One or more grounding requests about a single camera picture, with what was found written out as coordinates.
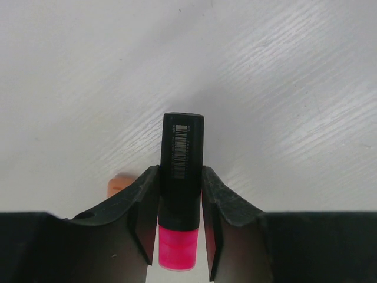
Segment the pink highlighter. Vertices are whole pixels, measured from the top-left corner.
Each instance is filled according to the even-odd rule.
[[[196,262],[203,140],[203,116],[164,115],[158,261],[173,271],[191,270]]]

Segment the white surface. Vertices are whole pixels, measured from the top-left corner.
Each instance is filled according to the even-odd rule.
[[[1,0],[0,210],[102,201],[116,173],[158,164],[167,111],[205,116],[205,164],[261,209],[377,209],[375,11]],[[194,271],[148,281],[206,282],[201,240]]]

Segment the cylindrical object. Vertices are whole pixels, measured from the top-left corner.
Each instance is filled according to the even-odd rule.
[[[203,139],[203,116],[164,115],[158,258],[160,265],[167,269],[185,271],[195,266]]]

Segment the marker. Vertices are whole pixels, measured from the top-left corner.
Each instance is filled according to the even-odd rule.
[[[203,116],[164,115],[158,261],[174,271],[190,270],[196,262],[203,136]]]

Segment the pink marker end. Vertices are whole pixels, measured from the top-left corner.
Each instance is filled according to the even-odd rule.
[[[194,268],[199,229],[187,232],[172,231],[158,226],[158,262],[172,271]]]

